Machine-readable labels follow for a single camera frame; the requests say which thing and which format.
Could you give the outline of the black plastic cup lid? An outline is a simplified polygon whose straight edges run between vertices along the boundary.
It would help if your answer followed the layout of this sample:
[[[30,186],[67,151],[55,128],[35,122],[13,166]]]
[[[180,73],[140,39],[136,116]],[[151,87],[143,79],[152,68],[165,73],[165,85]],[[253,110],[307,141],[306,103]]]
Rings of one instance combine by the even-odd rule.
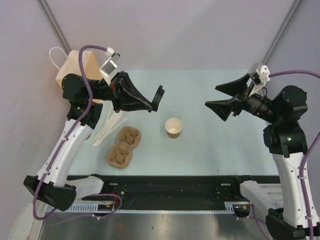
[[[151,102],[152,110],[154,112],[158,111],[159,104],[160,104],[160,101],[162,100],[164,93],[165,93],[165,90],[163,89],[163,86],[160,85],[154,95],[152,102]]]

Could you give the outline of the brown paper coffee cup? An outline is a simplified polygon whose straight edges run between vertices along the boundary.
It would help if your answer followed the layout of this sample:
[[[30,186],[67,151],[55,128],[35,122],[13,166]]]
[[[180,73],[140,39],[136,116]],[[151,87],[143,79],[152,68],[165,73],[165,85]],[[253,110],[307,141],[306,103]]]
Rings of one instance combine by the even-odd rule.
[[[178,118],[170,118],[165,122],[165,130],[171,139],[176,139],[180,136],[183,130],[183,123]]]

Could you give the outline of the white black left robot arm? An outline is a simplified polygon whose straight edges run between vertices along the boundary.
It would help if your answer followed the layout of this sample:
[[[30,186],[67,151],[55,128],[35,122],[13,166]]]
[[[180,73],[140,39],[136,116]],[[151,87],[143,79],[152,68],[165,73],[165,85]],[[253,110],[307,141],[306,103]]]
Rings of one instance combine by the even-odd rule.
[[[39,200],[60,211],[66,211],[76,199],[95,195],[100,200],[110,196],[111,188],[95,176],[67,183],[73,161],[87,137],[95,129],[103,104],[90,99],[111,101],[115,112],[156,112],[164,90],[159,87],[153,100],[146,99],[134,86],[128,73],[120,71],[108,84],[104,79],[84,80],[69,73],[62,80],[63,98],[70,110],[59,142],[37,175],[26,176],[23,184]]]

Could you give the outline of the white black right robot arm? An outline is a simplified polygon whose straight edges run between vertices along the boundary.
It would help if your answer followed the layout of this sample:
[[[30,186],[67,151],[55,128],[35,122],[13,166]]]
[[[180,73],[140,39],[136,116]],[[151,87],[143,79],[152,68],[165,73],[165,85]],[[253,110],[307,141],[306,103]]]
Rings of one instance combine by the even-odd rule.
[[[259,211],[275,240],[312,240],[320,235],[320,217],[314,207],[308,178],[308,146],[299,119],[307,111],[307,93],[301,88],[285,86],[275,98],[257,94],[257,77],[245,75],[220,84],[216,90],[229,95],[227,100],[207,101],[205,105],[223,121],[245,111],[267,122],[263,141],[275,162],[282,201],[273,198],[250,178],[239,180],[230,188],[231,196],[252,204]]]

